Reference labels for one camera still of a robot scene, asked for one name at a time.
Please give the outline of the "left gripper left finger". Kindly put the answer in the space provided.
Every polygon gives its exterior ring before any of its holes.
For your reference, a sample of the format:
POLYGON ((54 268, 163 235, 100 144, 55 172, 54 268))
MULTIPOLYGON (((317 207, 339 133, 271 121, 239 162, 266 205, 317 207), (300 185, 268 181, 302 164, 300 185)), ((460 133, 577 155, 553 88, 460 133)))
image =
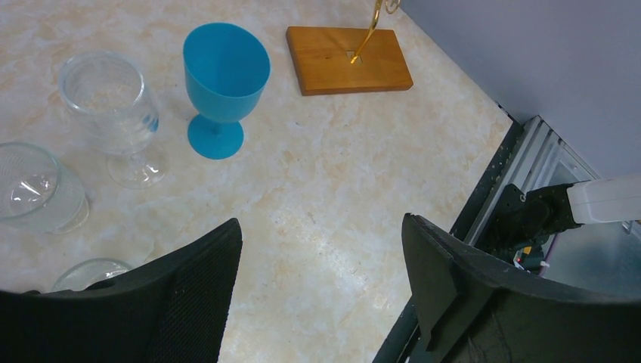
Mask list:
POLYGON ((4 291, 1 360, 216 362, 242 247, 233 218, 81 291, 4 291))

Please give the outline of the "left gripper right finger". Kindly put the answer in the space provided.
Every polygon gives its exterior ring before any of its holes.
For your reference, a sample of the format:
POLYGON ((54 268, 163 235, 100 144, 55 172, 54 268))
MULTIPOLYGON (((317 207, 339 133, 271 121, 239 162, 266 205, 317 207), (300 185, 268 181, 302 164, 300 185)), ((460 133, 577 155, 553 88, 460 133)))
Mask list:
POLYGON ((436 362, 638 362, 640 302, 550 281, 408 213, 404 259, 436 362))

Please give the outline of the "patterned clear glass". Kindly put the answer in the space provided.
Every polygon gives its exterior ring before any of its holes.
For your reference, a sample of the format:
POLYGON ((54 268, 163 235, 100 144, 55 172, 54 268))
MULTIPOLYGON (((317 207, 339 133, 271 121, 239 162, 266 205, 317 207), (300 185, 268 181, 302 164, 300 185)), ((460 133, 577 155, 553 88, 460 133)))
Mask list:
POLYGON ((130 270, 132 267, 128 263, 117 259, 89 259, 74 265, 63 273, 54 283, 51 292, 81 291, 92 284, 116 277, 130 270))

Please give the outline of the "short clear glass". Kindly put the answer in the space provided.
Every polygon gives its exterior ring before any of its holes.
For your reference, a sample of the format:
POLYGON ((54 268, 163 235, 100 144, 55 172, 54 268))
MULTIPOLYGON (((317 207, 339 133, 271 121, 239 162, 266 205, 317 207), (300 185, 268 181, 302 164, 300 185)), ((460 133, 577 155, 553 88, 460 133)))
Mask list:
POLYGON ((48 150, 1 144, 1 223, 35 233, 65 234, 89 214, 80 178, 48 150))

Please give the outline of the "tall clear wine glass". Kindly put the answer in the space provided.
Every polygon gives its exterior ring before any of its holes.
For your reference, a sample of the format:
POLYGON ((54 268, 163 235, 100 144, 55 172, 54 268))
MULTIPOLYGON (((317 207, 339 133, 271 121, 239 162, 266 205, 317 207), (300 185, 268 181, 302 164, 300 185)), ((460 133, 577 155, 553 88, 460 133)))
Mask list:
POLYGON ((85 141, 106 156, 110 177, 125 188, 148 188, 166 174, 167 156, 153 140, 159 111, 143 73, 114 51, 71 57, 58 89, 85 141))

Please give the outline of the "blue wine glass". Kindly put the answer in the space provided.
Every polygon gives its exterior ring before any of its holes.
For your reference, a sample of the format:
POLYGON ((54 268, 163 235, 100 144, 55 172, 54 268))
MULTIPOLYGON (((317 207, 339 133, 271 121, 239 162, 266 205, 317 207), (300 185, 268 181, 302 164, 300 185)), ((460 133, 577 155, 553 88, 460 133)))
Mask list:
POLYGON ((197 111, 187 139, 211 160, 232 157, 243 145, 240 121, 253 112, 271 74, 264 45, 232 23, 206 23, 183 44, 188 98, 197 111))

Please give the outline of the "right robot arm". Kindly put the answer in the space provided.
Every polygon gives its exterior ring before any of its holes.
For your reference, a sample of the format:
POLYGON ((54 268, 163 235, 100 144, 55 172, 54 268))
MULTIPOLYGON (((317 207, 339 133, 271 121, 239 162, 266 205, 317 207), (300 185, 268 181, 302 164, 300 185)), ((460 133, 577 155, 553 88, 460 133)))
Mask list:
POLYGON ((640 219, 640 175, 550 185, 523 192, 507 185, 476 247, 506 262, 518 251, 583 225, 640 219))

